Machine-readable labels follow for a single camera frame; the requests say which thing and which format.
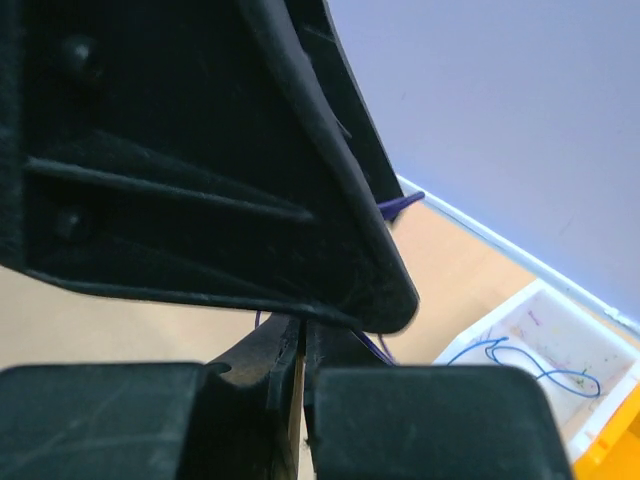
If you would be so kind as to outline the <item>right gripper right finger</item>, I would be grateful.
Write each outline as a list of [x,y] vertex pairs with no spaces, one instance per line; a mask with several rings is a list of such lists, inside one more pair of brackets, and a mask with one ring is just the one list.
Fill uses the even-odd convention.
[[366,334],[272,314],[207,366],[215,479],[295,479],[315,376],[330,367],[392,365]]

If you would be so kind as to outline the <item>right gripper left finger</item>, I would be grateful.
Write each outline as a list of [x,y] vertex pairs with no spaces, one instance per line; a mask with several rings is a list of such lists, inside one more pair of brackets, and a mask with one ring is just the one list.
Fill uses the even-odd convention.
[[5,1],[1,263],[389,334],[401,195],[324,1]]

